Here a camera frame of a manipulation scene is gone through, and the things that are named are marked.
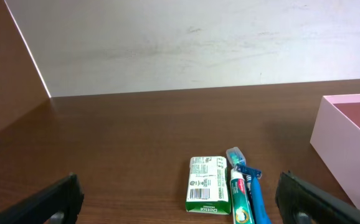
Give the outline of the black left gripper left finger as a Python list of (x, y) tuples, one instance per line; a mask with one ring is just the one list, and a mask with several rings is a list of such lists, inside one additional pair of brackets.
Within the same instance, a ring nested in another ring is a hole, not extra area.
[(84, 201), (78, 176), (69, 174), (0, 212), (0, 223), (76, 223)]

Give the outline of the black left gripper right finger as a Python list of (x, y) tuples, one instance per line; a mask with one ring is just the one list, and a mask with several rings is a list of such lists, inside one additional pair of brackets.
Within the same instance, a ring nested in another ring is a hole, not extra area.
[(360, 210), (291, 172), (280, 174), (275, 202), (283, 223), (360, 224)]

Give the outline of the green white toothpaste tube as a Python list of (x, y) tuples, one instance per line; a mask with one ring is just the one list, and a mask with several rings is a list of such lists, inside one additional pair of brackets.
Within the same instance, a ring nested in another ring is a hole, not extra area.
[(254, 224), (246, 181), (242, 173), (235, 169), (230, 171), (230, 191), (234, 224)]

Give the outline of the green white soap box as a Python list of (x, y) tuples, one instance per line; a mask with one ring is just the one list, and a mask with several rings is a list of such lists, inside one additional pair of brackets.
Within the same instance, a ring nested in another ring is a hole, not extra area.
[(231, 209), (226, 158), (192, 157), (189, 164), (186, 211), (228, 215)]

